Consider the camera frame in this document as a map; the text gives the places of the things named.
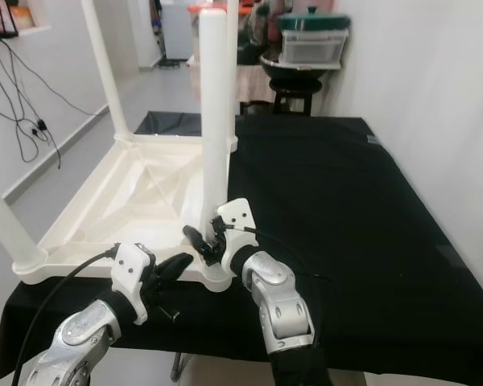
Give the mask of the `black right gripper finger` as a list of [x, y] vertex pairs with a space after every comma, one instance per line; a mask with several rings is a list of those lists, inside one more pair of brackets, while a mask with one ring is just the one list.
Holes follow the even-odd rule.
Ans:
[[183, 234], [188, 240], [190, 245], [202, 256], [202, 257], [213, 257], [213, 246], [212, 244], [206, 242], [204, 236], [197, 228], [190, 227], [190, 225], [185, 225], [183, 227]]

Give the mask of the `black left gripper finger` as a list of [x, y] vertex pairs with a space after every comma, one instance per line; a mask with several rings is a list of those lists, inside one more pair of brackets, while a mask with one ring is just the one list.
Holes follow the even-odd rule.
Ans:
[[193, 260], [194, 256], [190, 253], [177, 253], [167, 260], [159, 262], [154, 268], [155, 287], [162, 288], [168, 283], [178, 280]]

